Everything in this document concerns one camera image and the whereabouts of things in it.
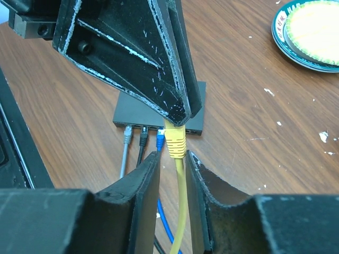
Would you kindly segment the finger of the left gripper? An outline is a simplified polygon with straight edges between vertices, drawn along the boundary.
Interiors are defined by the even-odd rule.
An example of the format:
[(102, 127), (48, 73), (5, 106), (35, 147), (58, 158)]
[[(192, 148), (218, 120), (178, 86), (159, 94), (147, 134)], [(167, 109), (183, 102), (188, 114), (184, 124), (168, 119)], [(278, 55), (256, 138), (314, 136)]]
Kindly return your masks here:
[(183, 77), (191, 109), (191, 118), (194, 118), (202, 108), (202, 102), (189, 48), (181, 1), (168, 1), (168, 12), (182, 66)]
[(62, 1), (52, 45), (176, 126), (191, 109), (168, 1)]

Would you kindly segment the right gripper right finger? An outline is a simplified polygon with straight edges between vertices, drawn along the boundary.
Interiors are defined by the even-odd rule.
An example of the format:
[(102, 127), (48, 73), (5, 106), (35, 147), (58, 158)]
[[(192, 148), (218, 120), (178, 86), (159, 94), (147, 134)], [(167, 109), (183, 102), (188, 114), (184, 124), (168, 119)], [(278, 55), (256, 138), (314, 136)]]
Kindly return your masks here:
[(186, 154), (194, 253), (338, 253), (338, 196), (248, 195)]

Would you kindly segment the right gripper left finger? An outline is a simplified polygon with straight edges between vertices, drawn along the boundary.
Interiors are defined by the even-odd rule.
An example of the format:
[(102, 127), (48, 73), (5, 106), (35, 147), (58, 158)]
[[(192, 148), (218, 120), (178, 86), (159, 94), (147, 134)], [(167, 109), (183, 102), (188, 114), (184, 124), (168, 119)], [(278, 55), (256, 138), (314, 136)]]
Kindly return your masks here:
[(2, 189), (1, 253), (152, 253), (160, 154), (100, 192)]

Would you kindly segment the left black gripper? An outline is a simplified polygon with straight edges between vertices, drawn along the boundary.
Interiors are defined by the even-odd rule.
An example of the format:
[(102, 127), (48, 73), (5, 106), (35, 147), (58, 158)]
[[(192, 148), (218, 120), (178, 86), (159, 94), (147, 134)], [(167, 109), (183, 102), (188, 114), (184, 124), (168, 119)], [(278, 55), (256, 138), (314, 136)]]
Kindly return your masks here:
[(24, 39), (53, 39), (61, 0), (3, 0), (8, 26)]

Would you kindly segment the black network switch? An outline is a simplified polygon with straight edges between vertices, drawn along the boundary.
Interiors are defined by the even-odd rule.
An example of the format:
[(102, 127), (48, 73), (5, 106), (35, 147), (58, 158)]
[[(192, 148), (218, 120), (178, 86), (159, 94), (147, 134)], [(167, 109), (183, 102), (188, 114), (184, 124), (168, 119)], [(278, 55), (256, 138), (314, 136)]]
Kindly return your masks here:
[[(186, 123), (186, 133), (200, 136), (203, 131), (204, 109), (206, 101), (206, 82), (199, 81), (198, 87), (201, 95), (202, 108), (192, 119)], [(113, 115), (113, 123), (119, 128), (127, 125), (135, 129), (143, 126), (149, 130), (157, 130), (164, 126), (164, 119), (150, 107), (135, 98), (120, 92)]]

